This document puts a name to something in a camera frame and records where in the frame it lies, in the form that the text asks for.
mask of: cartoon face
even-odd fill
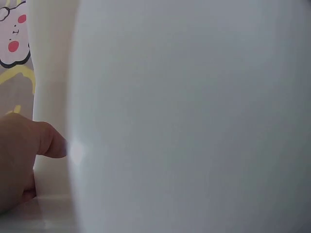
[[[5,68],[24,64],[30,57],[26,20],[25,2],[0,8],[0,65]]]

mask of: yellow outline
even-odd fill
[[[9,114],[9,113],[20,113],[20,109],[21,109],[21,106],[20,105],[16,105],[14,110],[7,112],[6,115]]]
[[[5,81],[8,81],[9,79],[13,78],[18,73],[22,73],[22,75],[26,78],[29,78],[30,81],[33,84],[33,95],[35,94],[35,73],[33,70],[29,69],[25,65],[16,65],[2,74],[0,74],[0,85],[4,83]]]

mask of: finger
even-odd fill
[[[21,196],[20,203],[28,202],[28,201],[32,200],[33,198],[35,198],[35,197],[36,197],[35,190],[24,191],[23,195]]]
[[[28,179],[27,184],[25,185],[24,191],[35,190],[35,177],[34,171],[32,171],[30,178]]]
[[[62,135],[47,122],[34,122],[39,134],[37,154],[51,158],[66,156],[66,140]]]

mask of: white object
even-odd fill
[[[298,0],[82,0],[68,123],[85,232],[308,224],[310,22]]]
[[[52,124],[66,137],[67,85],[77,0],[27,1],[29,44],[35,70],[34,120]],[[37,156],[39,196],[69,195],[67,159]]]

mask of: cartoon character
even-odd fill
[[[35,93],[35,73],[25,65],[16,65],[0,73],[1,107],[5,113],[20,113],[31,119]]]
[[[11,68],[30,58],[26,25],[26,4],[0,8],[0,65]]]

